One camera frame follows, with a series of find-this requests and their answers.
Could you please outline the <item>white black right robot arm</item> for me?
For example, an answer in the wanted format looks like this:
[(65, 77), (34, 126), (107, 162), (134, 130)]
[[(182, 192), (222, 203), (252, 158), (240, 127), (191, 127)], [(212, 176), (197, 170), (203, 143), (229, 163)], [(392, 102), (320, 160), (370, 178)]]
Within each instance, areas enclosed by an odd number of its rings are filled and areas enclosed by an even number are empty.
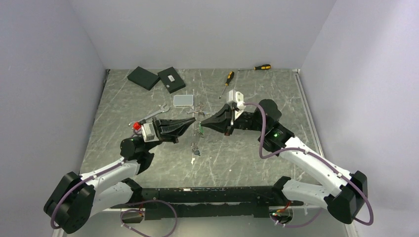
[(283, 158), (313, 177), (318, 185), (281, 177), (272, 187), (278, 205), (301, 201), (327, 210), (336, 220), (356, 221), (370, 226), (374, 212), (368, 200), (368, 180), (361, 171), (340, 168), (304, 144), (293, 132), (279, 123), (282, 113), (271, 99), (253, 103), (256, 109), (246, 112), (250, 103), (232, 102), (203, 120), (200, 125), (229, 136), (234, 130), (259, 131), (258, 154), (261, 159)]

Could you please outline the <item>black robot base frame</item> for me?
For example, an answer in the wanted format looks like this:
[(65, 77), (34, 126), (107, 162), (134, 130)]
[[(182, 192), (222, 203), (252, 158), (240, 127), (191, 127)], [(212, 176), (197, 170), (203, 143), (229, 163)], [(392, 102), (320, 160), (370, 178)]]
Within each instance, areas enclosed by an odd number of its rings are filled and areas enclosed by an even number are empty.
[(164, 211), (164, 202), (172, 205), (179, 218), (252, 216), (268, 218), (274, 208), (301, 206), (301, 201), (290, 201), (282, 193), (290, 177), (281, 177), (272, 186), (142, 188), (136, 186), (127, 206), (143, 206), (147, 220), (171, 216)]

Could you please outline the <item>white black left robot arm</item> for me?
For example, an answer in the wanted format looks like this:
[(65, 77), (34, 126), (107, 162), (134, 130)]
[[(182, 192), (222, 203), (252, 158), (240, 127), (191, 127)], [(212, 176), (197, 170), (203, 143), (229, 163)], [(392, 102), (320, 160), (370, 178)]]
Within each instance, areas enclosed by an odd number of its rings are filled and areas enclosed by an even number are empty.
[(72, 234), (104, 209), (123, 203), (138, 206), (142, 188), (133, 177), (150, 167), (155, 156), (150, 150), (165, 142), (178, 143), (195, 121), (191, 117), (135, 122), (133, 135), (120, 143), (121, 158), (97, 170), (71, 171), (61, 178), (43, 207), (50, 226)]

